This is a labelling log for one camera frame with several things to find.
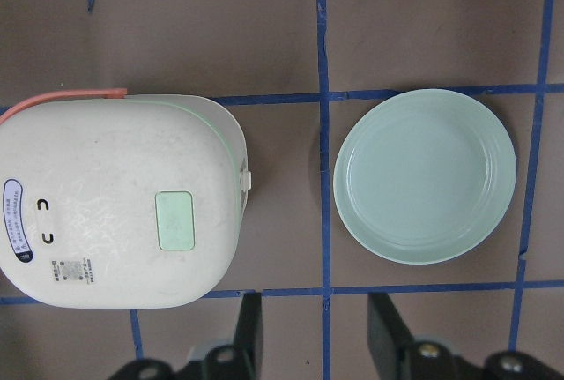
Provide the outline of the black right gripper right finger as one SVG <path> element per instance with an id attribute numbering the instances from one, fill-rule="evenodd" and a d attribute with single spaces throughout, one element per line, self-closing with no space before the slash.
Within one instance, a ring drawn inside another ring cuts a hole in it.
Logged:
<path id="1" fill-rule="evenodd" d="M 367 345 L 380 379 L 405 379 L 406 351 L 411 331 L 386 293 L 367 298 Z"/>

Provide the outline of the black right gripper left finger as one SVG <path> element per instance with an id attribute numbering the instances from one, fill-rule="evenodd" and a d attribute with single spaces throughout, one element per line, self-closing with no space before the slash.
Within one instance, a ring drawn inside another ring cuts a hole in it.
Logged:
<path id="1" fill-rule="evenodd" d="M 260 379 L 263 365 L 263 310 L 260 293 L 242 297 L 234 334 L 235 361 L 239 379 Z"/>

